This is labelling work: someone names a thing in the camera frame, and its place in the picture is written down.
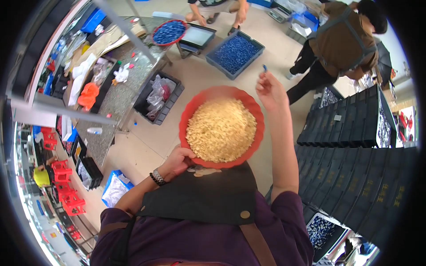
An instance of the orange bag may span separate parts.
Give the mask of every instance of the orange bag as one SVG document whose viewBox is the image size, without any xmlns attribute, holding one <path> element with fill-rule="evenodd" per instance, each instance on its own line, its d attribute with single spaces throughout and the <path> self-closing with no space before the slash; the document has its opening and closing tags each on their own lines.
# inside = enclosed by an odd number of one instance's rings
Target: orange bag
<svg viewBox="0 0 426 266">
<path fill-rule="evenodd" d="M 90 109 L 96 102 L 96 96 L 99 95 L 99 88 L 96 84 L 89 82 L 87 83 L 80 96 L 77 99 L 77 103 L 81 106 L 86 107 L 86 109 Z"/>
</svg>

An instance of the plastic bottle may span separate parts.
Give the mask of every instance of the plastic bottle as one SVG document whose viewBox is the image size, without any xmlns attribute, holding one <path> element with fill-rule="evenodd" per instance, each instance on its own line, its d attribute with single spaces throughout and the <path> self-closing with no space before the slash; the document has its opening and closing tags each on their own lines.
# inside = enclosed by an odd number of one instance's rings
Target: plastic bottle
<svg viewBox="0 0 426 266">
<path fill-rule="evenodd" d="M 98 134 L 98 135 L 100 135 L 100 134 L 102 134 L 102 128 L 101 127 L 89 127 L 87 129 L 87 132 L 91 133 L 91 134 Z"/>
</svg>

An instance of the hand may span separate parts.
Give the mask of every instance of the hand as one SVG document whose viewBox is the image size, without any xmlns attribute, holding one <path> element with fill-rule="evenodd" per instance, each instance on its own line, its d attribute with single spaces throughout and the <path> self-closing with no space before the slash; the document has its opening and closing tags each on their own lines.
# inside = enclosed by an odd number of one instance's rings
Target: hand
<svg viewBox="0 0 426 266">
<path fill-rule="evenodd" d="M 247 18 L 247 15 L 245 13 L 245 10 L 244 9 L 240 9 L 238 11 L 238 13 L 237 13 L 238 24 L 242 24 L 245 21 L 246 18 Z"/>
<path fill-rule="evenodd" d="M 207 25 L 206 19 L 203 16 L 198 15 L 197 20 L 198 20 L 198 23 L 200 23 L 200 26 L 205 27 Z"/>
<path fill-rule="evenodd" d="M 269 71 L 260 73 L 256 93 L 268 112 L 279 111 L 285 106 L 290 106 L 283 85 Z"/>
<path fill-rule="evenodd" d="M 173 149 L 166 161 L 158 167 L 158 173 L 166 182 L 170 182 L 193 165 L 194 163 L 191 159 L 195 157 L 195 153 L 190 149 L 182 148 L 179 144 Z"/>
</svg>

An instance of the purple shirt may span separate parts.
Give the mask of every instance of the purple shirt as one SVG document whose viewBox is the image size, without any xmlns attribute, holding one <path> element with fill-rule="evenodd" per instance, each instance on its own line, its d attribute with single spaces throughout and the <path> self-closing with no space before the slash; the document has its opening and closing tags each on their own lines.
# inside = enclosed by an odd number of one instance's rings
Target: purple shirt
<svg viewBox="0 0 426 266">
<path fill-rule="evenodd" d="M 101 228 L 109 223 L 129 222 L 124 211 L 110 208 L 101 214 Z M 314 249 L 309 241 L 298 194 L 281 193 L 272 206 L 256 193 L 255 224 L 281 265 L 312 265 Z M 109 265 L 109 256 L 123 229 L 99 238 L 91 266 Z M 189 220 L 147 217 L 136 222 L 129 243 L 129 266 L 156 261 L 215 262 L 227 266 L 259 266 L 255 254 L 238 226 L 206 224 Z"/>
</svg>

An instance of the red plastic bowl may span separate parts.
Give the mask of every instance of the red plastic bowl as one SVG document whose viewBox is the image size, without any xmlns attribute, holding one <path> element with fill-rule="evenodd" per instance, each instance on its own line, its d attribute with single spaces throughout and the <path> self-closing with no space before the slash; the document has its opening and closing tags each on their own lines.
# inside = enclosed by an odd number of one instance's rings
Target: red plastic bowl
<svg viewBox="0 0 426 266">
<path fill-rule="evenodd" d="M 196 164 L 200 164 L 207 168 L 231 168 L 233 166 L 242 164 L 243 162 L 248 160 L 253 155 L 253 153 L 259 148 L 260 142 L 263 139 L 263 131 L 265 129 L 263 113 L 260 109 L 259 104 L 257 104 L 253 97 L 248 95 L 245 91 L 242 91 L 236 87 L 213 86 L 195 95 L 194 98 L 192 98 L 192 100 L 186 105 L 185 110 L 181 116 L 181 122 L 179 123 L 179 139 L 181 141 L 181 146 L 190 149 L 190 146 L 186 140 L 186 129 L 188 127 L 188 120 L 192 117 L 197 108 L 207 100 L 223 96 L 233 97 L 242 101 L 244 107 L 247 108 L 250 113 L 256 118 L 256 134 L 254 136 L 253 143 L 248 148 L 248 150 L 235 161 L 227 163 L 214 163 L 212 161 L 204 161 L 198 157 L 192 159 L 192 161 L 194 161 Z"/>
<path fill-rule="evenodd" d="M 174 41 L 172 41 L 172 42 L 170 42 L 170 43 L 165 43 L 165 44 L 159 44 L 159 43 L 156 43 L 155 41 L 154 41 L 154 35 L 155 35 L 155 33 L 157 32 L 157 30 L 159 29 L 159 28 L 161 28 L 164 24 L 166 24 L 166 23 L 169 23 L 169 22 L 171 22 L 171 21 L 179 21 L 179 22 L 181 22 L 184 26 L 185 26 L 185 31 L 184 31 L 184 33 L 182 33 L 182 35 L 179 37 L 179 38 L 177 38 L 176 40 L 174 40 Z M 161 24 L 160 26 L 158 26 L 155 30 L 154 30 L 154 32 L 153 32 L 153 44 L 155 44 L 155 45 L 158 45 L 158 46 L 170 46 L 170 45 L 172 45 L 172 44 L 175 44 L 175 43 L 177 43 L 178 41 L 180 41 L 184 36 L 185 36 L 185 33 L 186 33 L 186 31 L 188 30 L 188 24 L 186 24 L 186 22 L 184 22 L 183 20 L 169 20 L 169 21 L 166 21 L 166 22 L 164 22 L 163 24 Z"/>
</svg>

